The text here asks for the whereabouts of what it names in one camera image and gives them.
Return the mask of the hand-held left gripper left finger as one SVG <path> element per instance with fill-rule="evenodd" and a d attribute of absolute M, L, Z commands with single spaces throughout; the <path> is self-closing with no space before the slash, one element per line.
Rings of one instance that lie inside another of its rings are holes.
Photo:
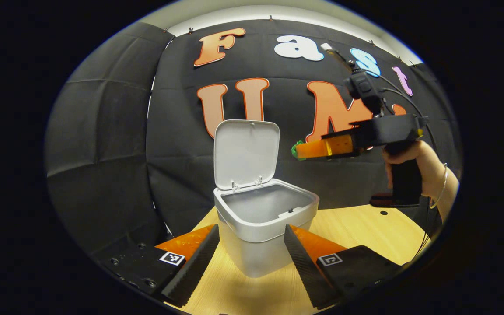
<path fill-rule="evenodd" d="M 219 241 L 218 224 L 210 224 L 154 247 L 126 247 L 99 263 L 138 291 L 180 308 L 194 293 Z"/>

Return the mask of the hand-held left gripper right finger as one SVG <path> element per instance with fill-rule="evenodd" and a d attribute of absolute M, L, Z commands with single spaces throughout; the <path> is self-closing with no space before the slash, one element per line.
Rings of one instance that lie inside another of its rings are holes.
<path fill-rule="evenodd" d="M 286 249 L 313 307 L 350 303 L 402 271 L 369 247 L 346 248 L 294 225 L 286 225 Z"/>

